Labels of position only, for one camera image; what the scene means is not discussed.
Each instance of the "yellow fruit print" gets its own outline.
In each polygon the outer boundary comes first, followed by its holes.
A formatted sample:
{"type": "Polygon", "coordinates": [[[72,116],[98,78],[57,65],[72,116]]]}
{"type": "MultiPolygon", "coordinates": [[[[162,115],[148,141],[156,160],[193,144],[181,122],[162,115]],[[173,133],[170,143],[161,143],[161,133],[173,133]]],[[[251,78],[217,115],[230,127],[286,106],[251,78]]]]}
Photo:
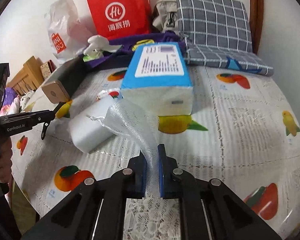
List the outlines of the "yellow fruit print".
{"type": "Polygon", "coordinates": [[[61,108],[56,113],[56,118],[61,118],[61,117],[70,118],[69,108],[70,108],[71,104],[72,104],[72,100],[69,102],[66,102],[63,106],[61,106],[61,108]]]}
{"type": "Polygon", "coordinates": [[[29,106],[27,106],[25,108],[25,112],[28,113],[28,112],[32,112],[32,108],[34,107],[34,104],[35,104],[36,101],[32,102],[31,104],[29,104],[29,106]]]}
{"type": "Polygon", "coordinates": [[[28,192],[27,192],[25,189],[22,190],[22,193],[23,193],[23,195],[26,197],[26,199],[27,199],[28,201],[30,201],[29,194],[28,194],[28,192]]]}
{"type": "Polygon", "coordinates": [[[297,132],[300,132],[300,128],[297,126],[296,122],[293,119],[292,114],[289,111],[283,111],[283,124],[286,127],[286,135],[292,134],[293,137],[297,135],[297,132]]]}
{"type": "Polygon", "coordinates": [[[208,131],[207,128],[192,120],[191,115],[159,116],[158,130],[167,134],[182,133],[185,130],[208,131]]]}

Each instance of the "white plastic bag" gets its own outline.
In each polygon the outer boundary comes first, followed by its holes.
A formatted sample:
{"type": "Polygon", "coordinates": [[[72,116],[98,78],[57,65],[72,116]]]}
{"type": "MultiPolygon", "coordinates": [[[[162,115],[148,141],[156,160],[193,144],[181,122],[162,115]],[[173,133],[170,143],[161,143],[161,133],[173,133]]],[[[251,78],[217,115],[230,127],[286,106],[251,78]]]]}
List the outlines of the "white plastic bag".
{"type": "Polygon", "coordinates": [[[65,63],[89,45],[92,33],[80,22],[73,0],[58,0],[44,15],[53,55],[60,64],[65,63]]]}

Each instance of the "plaid cushion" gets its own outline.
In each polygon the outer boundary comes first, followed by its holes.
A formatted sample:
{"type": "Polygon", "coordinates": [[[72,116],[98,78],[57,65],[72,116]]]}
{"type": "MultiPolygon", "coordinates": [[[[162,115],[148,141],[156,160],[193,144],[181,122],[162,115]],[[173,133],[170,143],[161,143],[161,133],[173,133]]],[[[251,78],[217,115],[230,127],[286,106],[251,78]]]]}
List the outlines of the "plaid cushion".
{"type": "Polygon", "coordinates": [[[177,0],[179,34],[188,64],[272,75],[252,52],[247,12],[236,0],[177,0]]]}

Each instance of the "metal screw head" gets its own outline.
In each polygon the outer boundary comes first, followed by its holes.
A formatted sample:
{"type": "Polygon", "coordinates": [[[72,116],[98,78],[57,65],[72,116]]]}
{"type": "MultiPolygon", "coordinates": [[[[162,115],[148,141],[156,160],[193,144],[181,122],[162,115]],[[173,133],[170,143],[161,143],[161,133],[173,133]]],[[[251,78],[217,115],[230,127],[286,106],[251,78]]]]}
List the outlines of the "metal screw head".
{"type": "Polygon", "coordinates": [[[175,169],[173,170],[173,173],[176,174],[176,175],[181,175],[181,174],[183,173],[183,170],[180,169],[180,168],[175,168],[175,169]]]}
{"type": "Polygon", "coordinates": [[[122,171],[122,173],[123,173],[124,175],[130,175],[130,174],[132,173],[132,169],[130,169],[130,168],[125,168],[125,169],[122,171]]]}
{"type": "Polygon", "coordinates": [[[92,184],[94,183],[94,179],[93,179],[93,178],[86,178],[86,179],[84,180],[84,183],[85,183],[86,185],[92,185],[92,184]]]}
{"type": "Polygon", "coordinates": [[[213,186],[218,187],[218,186],[221,185],[221,181],[220,181],[220,179],[212,179],[212,180],[211,180],[211,184],[212,184],[213,186]]]}

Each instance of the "orange fruit print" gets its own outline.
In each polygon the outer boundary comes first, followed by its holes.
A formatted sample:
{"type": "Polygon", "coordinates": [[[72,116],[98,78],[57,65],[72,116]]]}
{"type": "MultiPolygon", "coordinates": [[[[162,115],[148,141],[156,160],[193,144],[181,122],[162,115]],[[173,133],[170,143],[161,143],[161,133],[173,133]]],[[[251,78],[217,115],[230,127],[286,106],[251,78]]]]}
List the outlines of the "orange fruit print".
{"type": "Polygon", "coordinates": [[[66,167],[61,168],[57,171],[57,173],[54,176],[54,185],[61,191],[67,192],[71,190],[71,179],[70,178],[63,178],[60,176],[60,173],[62,170],[64,170],[66,167]]]}
{"type": "Polygon", "coordinates": [[[235,83],[237,82],[241,87],[250,89],[249,81],[246,77],[238,74],[222,73],[217,75],[217,79],[224,83],[235,83]]]}
{"type": "Polygon", "coordinates": [[[71,190],[74,190],[81,182],[87,178],[94,178],[90,171],[78,171],[71,180],[71,190]]]}
{"type": "Polygon", "coordinates": [[[26,148],[27,142],[28,142],[28,137],[26,137],[26,136],[22,136],[20,138],[20,140],[17,142],[17,148],[20,150],[21,156],[23,155],[23,152],[26,148]]]}
{"type": "Polygon", "coordinates": [[[108,76],[108,81],[118,81],[120,79],[124,78],[124,75],[126,74],[127,70],[122,70],[116,73],[111,74],[110,76],[108,76]]]}
{"type": "Polygon", "coordinates": [[[94,178],[90,171],[81,171],[77,166],[71,165],[61,168],[54,176],[54,184],[64,192],[74,190],[86,178],[94,178]]]}
{"type": "Polygon", "coordinates": [[[272,219],[278,212],[278,188],[275,183],[260,187],[247,196],[244,202],[264,220],[272,219]]]}

